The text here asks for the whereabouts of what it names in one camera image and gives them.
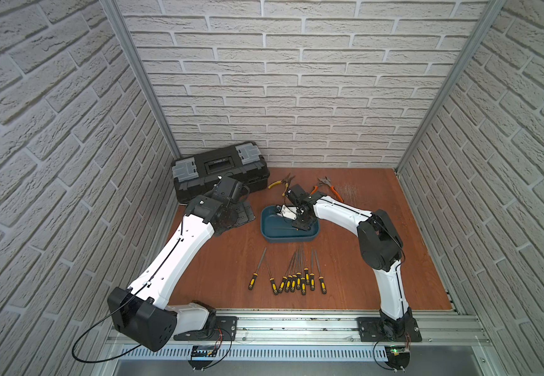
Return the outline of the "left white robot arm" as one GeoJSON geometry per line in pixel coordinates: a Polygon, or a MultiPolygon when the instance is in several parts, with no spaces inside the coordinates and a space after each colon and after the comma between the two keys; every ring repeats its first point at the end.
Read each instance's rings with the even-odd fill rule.
{"type": "Polygon", "coordinates": [[[129,287],[115,288],[107,305],[115,330],[157,352],[168,340],[209,340],[215,329],[216,310],[193,301],[170,305],[173,291],[205,243],[255,219],[246,201],[225,204],[199,196],[187,206],[176,232],[155,260],[129,287]]]}

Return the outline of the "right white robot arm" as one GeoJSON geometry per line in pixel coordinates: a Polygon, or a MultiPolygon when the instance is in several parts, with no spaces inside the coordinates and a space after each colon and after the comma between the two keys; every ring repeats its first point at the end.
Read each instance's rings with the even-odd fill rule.
{"type": "Polygon", "coordinates": [[[381,318],[401,332],[412,313],[401,277],[403,241],[388,213],[354,208],[321,193],[299,193],[296,188],[290,189],[288,200],[296,208],[294,227],[307,230],[316,219],[323,219],[357,236],[362,259],[375,271],[381,318]]]}

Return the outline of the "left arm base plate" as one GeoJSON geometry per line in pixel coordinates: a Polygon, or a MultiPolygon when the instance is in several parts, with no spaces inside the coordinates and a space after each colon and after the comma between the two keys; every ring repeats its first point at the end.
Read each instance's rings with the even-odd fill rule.
{"type": "Polygon", "coordinates": [[[173,339],[177,342],[215,342],[222,338],[224,342],[230,342],[235,340],[236,331],[236,316],[211,316],[206,321],[203,329],[174,335],[173,339]]]}

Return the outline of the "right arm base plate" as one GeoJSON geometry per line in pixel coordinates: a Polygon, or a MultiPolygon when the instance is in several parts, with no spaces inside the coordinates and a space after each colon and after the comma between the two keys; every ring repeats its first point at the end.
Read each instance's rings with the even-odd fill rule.
{"type": "Polygon", "coordinates": [[[362,342],[422,342],[416,319],[404,317],[393,321],[382,317],[358,317],[358,332],[362,342]]]}

